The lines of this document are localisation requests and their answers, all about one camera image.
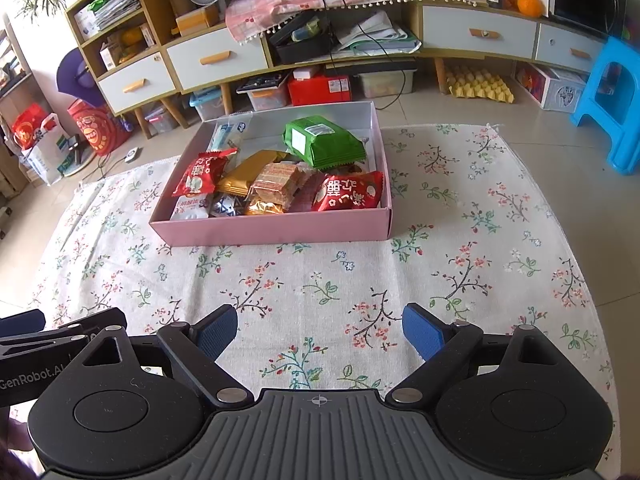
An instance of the green snack package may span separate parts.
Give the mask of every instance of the green snack package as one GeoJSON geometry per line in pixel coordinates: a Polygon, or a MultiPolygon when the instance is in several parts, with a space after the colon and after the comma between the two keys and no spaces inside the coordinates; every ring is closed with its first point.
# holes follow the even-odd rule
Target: green snack package
{"type": "Polygon", "coordinates": [[[321,116],[306,117],[287,124],[284,143],[316,170],[367,159],[361,140],[321,116]]]}

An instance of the egg carton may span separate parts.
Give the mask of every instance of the egg carton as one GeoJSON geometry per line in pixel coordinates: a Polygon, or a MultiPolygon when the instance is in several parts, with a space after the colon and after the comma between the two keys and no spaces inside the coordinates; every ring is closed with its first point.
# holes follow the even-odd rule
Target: egg carton
{"type": "Polygon", "coordinates": [[[480,97],[512,104],[515,101],[510,88],[499,75],[487,69],[472,71],[466,66],[446,68],[447,86],[453,97],[480,97]]]}

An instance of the screw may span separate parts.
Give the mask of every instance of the screw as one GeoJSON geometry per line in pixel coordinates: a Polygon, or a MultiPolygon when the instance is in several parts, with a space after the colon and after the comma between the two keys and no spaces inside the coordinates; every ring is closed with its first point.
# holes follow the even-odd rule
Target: screw
{"type": "Polygon", "coordinates": [[[220,402],[225,404],[235,404],[247,398],[247,393],[241,388],[224,388],[216,396],[220,402]]]}
{"type": "Polygon", "coordinates": [[[398,388],[391,394],[391,398],[401,404],[413,404],[422,399],[422,393],[415,388],[398,388]]]}

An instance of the microwave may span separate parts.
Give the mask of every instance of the microwave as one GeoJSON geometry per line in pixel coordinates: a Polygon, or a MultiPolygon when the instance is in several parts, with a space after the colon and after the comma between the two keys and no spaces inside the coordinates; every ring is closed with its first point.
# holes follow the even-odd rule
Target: microwave
{"type": "Polygon", "coordinates": [[[626,0],[549,0],[549,17],[605,36],[622,37],[626,0]]]}

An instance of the white wall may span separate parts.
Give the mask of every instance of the white wall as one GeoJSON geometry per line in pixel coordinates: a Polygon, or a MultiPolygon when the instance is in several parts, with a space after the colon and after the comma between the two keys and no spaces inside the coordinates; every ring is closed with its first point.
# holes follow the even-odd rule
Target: white wall
{"type": "Polygon", "coordinates": [[[63,128],[70,134],[79,133],[66,111],[75,98],[58,92],[56,84],[56,72],[62,58],[77,46],[65,15],[41,16],[31,23],[30,18],[18,16],[19,3],[16,0],[0,0],[0,4],[9,16],[22,53],[42,93],[59,115],[63,128]]]}

